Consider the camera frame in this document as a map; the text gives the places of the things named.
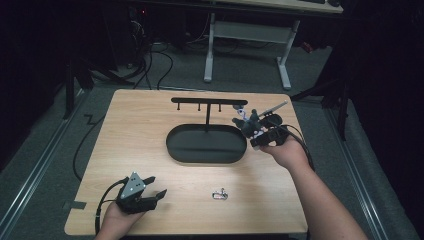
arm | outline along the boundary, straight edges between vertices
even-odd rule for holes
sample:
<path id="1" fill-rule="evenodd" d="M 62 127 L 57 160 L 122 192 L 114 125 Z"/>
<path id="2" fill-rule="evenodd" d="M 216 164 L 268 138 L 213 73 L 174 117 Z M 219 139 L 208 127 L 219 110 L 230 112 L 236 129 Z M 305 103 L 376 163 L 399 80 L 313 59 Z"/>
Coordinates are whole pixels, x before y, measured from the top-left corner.
<path id="1" fill-rule="evenodd" d="M 118 240 L 124 237 L 145 212 L 126 214 L 112 202 L 106 210 L 102 227 L 95 240 Z"/>
<path id="2" fill-rule="evenodd" d="M 281 146 L 261 150 L 290 172 L 313 239 L 367 239 L 349 211 L 310 168 L 304 150 L 293 137 Z"/>

person's right hand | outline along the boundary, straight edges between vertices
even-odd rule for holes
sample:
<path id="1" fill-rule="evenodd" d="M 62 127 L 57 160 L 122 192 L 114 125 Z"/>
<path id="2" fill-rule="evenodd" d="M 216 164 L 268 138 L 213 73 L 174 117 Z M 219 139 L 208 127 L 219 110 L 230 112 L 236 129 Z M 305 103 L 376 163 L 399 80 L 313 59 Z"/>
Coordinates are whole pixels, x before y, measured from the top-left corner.
<path id="1" fill-rule="evenodd" d="M 292 136 L 288 136 L 283 145 L 261 146 L 260 149 L 265 153 L 271 154 L 279 165 L 288 170 L 296 166 L 308 165 L 305 151 Z"/>

wire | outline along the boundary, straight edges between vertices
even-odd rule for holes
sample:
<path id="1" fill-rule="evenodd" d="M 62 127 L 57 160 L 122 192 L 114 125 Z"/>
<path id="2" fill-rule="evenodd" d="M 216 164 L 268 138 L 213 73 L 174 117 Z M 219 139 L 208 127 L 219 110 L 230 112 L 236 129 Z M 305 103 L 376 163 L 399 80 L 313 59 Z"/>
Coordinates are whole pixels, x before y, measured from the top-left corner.
<path id="1" fill-rule="evenodd" d="M 74 174 L 75 174 L 75 177 L 81 182 L 82 181 L 82 178 L 78 175 L 78 173 L 77 173 L 77 169 L 76 169 L 76 159 L 77 159 L 77 156 L 78 156 L 78 152 L 79 152 L 79 150 L 81 149 L 81 146 L 82 146 L 82 144 L 85 142 L 85 139 L 88 137 L 88 135 L 91 133 L 91 131 L 93 131 L 93 129 L 100 123 L 100 122 L 102 122 L 103 121 L 103 119 L 105 118 L 105 116 L 106 115 L 104 115 L 103 117 L 101 117 L 100 119 L 99 119 L 99 121 L 97 121 L 97 122 L 95 122 L 94 124 L 91 124 L 92 126 L 91 126 L 91 128 L 90 128 L 90 130 L 88 130 L 88 132 L 84 135 L 84 137 L 83 137 L 83 139 L 80 141 L 80 143 L 79 143 L 79 145 L 78 145 L 78 147 L 77 147 L 77 150 L 75 151 L 75 154 L 74 154 L 74 158 L 73 158 L 73 160 L 72 160 L 72 169 L 73 169 L 73 171 L 74 171 Z"/>
<path id="2" fill-rule="evenodd" d="M 117 181 L 116 183 L 114 183 L 114 184 L 112 184 L 107 190 L 106 190 L 106 192 L 103 194 L 103 196 L 102 196 L 102 199 L 100 200 L 100 202 L 99 202 L 99 205 L 97 206 L 97 211 L 96 211 L 96 218 L 95 218 L 95 222 L 94 222 L 94 227 L 95 227 L 95 229 L 96 229 L 96 235 L 99 233 L 99 231 L 100 231 L 100 214 L 101 214 L 101 212 L 102 212 L 102 205 L 103 205 L 103 203 L 105 203 L 105 202 L 108 202 L 108 201 L 113 201 L 113 200 L 107 200 L 107 201 L 105 201 L 105 198 L 106 198 L 106 196 L 107 196 L 107 194 L 110 192 L 110 190 L 112 190 L 114 187 L 116 187 L 116 186 L 118 186 L 119 184 L 125 184 L 125 183 L 127 183 L 128 182 L 128 177 L 126 177 L 126 178 L 124 178 L 124 179 L 122 179 L 122 180 L 119 180 L 119 181 Z"/>
<path id="3" fill-rule="evenodd" d="M 137 83 L 134 85 L 133 89 L 136 89 L 138 87 L 138 85 L 140 84 L 141 80 L 143 80 L 143 78 L 146 77 L 146 82 L 149 85 L 150 90 L 152 90 L 152 86 L 150 85 L 150 81 L 148 80 L 148 77 L 147 77 L 147 73 L 150 71 L 150 68 L 152 67 L 152 62 L 153 62 L 151 49 L 152 49 L 152 47 L 150 47 L 150 51 L 149 51 L 149 56 L 150 56 L 149 67 L 147 69 L 145 69 L 145 73 L 137 81 Z"/>
<path id="4" fill-rule="evenodd" d="M 168 71 L 166 71 L 166 73 L 159 79 L 158 84 L 156 85 L 157 90 L 159 90 L 160 83 L 166 77 L 166 75 L 168 75 L 168 73 L 171 71 L 172 67 L 174 66 L 174 61 L 172 60 L 172 58 L 168 54 L 165 54 L 165 53 L 162 53 L 162 52 L 153 52 L 153 53 L 162 54 L 162 55 L 166 56 L 167 58 L 169 58 L 169 60 L 171 60 L 171 66 L 169 67 Z"/>
<path id="5" fill-rule="evenodd" d="M 275 127 L 278 127 L 279 129 L 283 130 L 284 132 L 286 132 L 290 136 L 292 136 L 302 146 L 303 151 L 305 151 L 306 157 L 308 158 L 309 166 L 312 168 L 313 171 L 315 171 L 315 166 L 314 166 L 314 163 L 312 161 L 312 156 L 309 152 L 308 147 L 306 146 L 306 143 L 305 143 L 304 138 L 303 138 L 302 134 L 300 133 L 300 131 L 297 128 L 293 127 L 292 125 L 288 125 L 288 124 L 278 125 L 278 124 L 276 124 L 272 121 L 269 121 L 269 120 L 268 120 L 268 122 L 271 123 L 272 125 L 274 125 Z M 301 137 L 299 138 L 298 136 L 296 136 L 296 134 L 294 134 L 294 133 L 290 132 L 289 130 L 283 128 L 283 126 L 291 127 L 293 129 L 295 129 Z"/>
<path id="6" fill-rule="evenodd" d="M 196 43 L 199 41 L 203 41 L 205 39 L 207 39 L 206 37 L 203 37 L 205 35 L 206 29 L 208 28 L 208 23 L 209 23 L 209 18 L 211 17 L 211 14 L 208 14 L 208 17 L 206 18 L 206 23 L 205 23 L 205 27 L 203 27 L 203 31 L 202 33 L 199 35 L 199 37 L 197 37 L 195 40 L 190 41 L 190 42 L 186 42 L 186 44 L 190 44 L 190 43 Z"/>

desk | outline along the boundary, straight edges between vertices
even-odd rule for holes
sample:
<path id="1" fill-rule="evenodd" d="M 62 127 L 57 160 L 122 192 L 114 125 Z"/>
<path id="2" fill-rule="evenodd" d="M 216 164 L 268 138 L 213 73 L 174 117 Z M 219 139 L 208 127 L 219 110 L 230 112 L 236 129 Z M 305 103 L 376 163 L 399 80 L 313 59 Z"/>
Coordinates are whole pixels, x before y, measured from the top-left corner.
<path id="1" fill-rule="evenodd" d="M 302 11 L 316 11 L 325 13 L 342 13 L 341 7 L 332 7 L 327 2 L 317 4 L 297 0 L 216 0 L 223 3 L 237 3 L 261 7 L 287 8 Z M 233 23 L 227 21 L 215 21 L 215 14 L 211 14 L 209 27 L 209 48 L 206 56 L 204 81 L 211 82 L 213 75 L 213 42 L 215 37 L 235 38 L 262 42 L 281 43 L 285 45 L 281 57 L 277 58 L 277 66 L 280 72 L 281 82 L 285 90 L 291 89 L 291 83 L 286 69 L 286 61 L 292 47 L 300 21 L 295 20 L 292 27 L 276 27 L 256 24 Z"/>
<path id="2" fill-rule="evenodd" d="M 287 100 L 276 111 L 285 123 L 299 128 L 290 98 L 282 94 L 118 90 L 115 92 L 65 226 L 69 235 L 94 235 L 97 204 L 114 182 L 137 171 L 155 176 L 144 197 L 168 189 L 156 210 L 132 228 L 132 235 L 257 234 L 306 232 L 307 224 L 288 171 L 273 158 L 248 146 L 232 164 L 183 164 L 172 159 L 166 136 L 185 123 L 204 123 L 206 106 L 177 104 L 172 97 L 247 100 L 245 107 L 264 111 Z M 232 106 L 212 106 L 211 124 L 232 125 Z M 225 188 L 227 200 L 212 199 Z M 114 199 L 119 187 L 106 199 Z M 102 214 L 107 204 L 103 205 Z"/>

person's left hand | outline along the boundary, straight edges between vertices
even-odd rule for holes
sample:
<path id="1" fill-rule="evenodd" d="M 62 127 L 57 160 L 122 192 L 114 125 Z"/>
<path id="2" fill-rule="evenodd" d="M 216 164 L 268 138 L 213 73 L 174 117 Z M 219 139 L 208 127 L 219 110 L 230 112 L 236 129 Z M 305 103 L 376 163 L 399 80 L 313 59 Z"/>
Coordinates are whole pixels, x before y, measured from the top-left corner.
<path id="1" fill-rule="evenodd" d="M 127 214 L 112 202 L 106 210 L 103 223 L 95 240 L 118 240 L 124 237 L 145 212 Z"/>

